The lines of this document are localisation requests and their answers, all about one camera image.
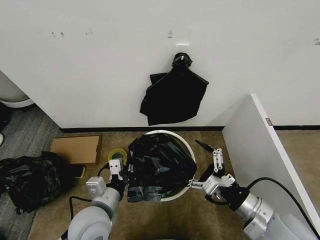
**black garbage bag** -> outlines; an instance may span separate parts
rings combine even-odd
[[[0,186],[8,192],[18,214],[30,213],[73,186],[67,163],[53,152],[0,161]]]
[[[175,137],[156,133],[142,135],[128,147],[127,200],[158,202],[188,185],[197,166],[187,148]]]
[[[180,123],[197,115],[209,82],[189,69],[191,63],[181,52],[174,56],[170,72],[150,75],[152,85],[140,107],[149,126]]]

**gray carpet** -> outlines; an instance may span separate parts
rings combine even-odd
[[[36,157],[50,149],[59,127],[37,106],[15,109],[11,121],[2,131],[0,160],[20,156]],[[36,211],[16,214],[7,193],[0,197],[0,240],[26,240]]]

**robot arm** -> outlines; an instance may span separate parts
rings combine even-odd
[[[188,187],[205,191],[205,199],[216,205],[228,205],[244,222],[243,232],[251,240],[316,240],[318,238],[290,214],[278,215],[262,198],[248,187],[240,187],[232,175],[224,175],[222,158],[213,163],[199,180],[190,180]],[[68,240],[107,240],[117,218],[125,184],[119,172],[122,160],[109,163],[111,182],[91,177],[86,182],[92,198],[91,206],[81,210],[71,221]],[[216,201],[212,197],[225,200]]]
[[[84,208],[72,219],[68,240],[107,240],[117,219],[119,202],[124,196],[125,184],[119,175],[122,160],[112,159],[109,162],[110,180],[107,185],[101,176],[91,177],[86,183],[90,193],[91,206]]]
[[[251,240],[316,240],[315,235],[290,214],[278,215],[262,198],[240,187],[232,175],[211,174],[206,181],[190,180],[188,187],[203,189],[211,203],[228,205],[244,221],[243,232]],[[224,199],[215,201],[212,196]]]

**black bag hanging on wall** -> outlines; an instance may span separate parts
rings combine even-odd
[[[17,214],[30,213],[73,186],[67,163],[53,152],[0,161],[0,186],[8,192]]]
[[[174,56],[170,72],[150,75],[152,85],[140,108],[149,126],[180,123],[197,115],[209,82],[189,69],[191,63],[181,52]]]

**black cable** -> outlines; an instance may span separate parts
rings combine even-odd
[[[98,171],[98,177],[100,177],[100,174],[101,172],[104,170],[104,169],[108,169],[109,168],[109,163],[107,163],[106,165],[104,165],[99,171]]]
[[[260,177],[256,180],[254,180],[252,183],[250,183],[248,185],[248,189],[251,189],[255,184],[257,184],[260,181],[263,180],[268,180],[271,181],[275,184],[277,184],[278,186],[280,186],[283,190],[285,190],[285,192],[287,194],[289,194],[289,196],[292,198],[292,200],[294,201],[294,203],[296,204],[296,206],[298,207],[298,209],[300,210],[300,212],[302,213],[304,219],[306,220],[306,222],[308,223],[308,225],[310,226],[311,230],[313,231],[313,233],[315,234],[315,236],[320,240],[320,235],[318,234],[317,230],[315,229],[315,227],[313,226],[313,224],[311,223],[311,221],[309,220],[306,212],[303,210],[303,208],[301,207],[300,203],[297,201],[297,199],[295,198],[295,196],[285,187],[283,186],[280,182],[278,182],[277,180],[274,180],[273,178],[270,177]]]
[[[78,200],[81,200],[81,201],[84,201],[84,202],[92,202],[91,199],[86,199],[86,198],[82,198],[82,197],[79,197],[79,196],[71,196],[69,198],[69,206],[70,206],[70,217],[71,217],[71,220],[74,218],[74,207],[72,205],[72,199],[78,199]]]

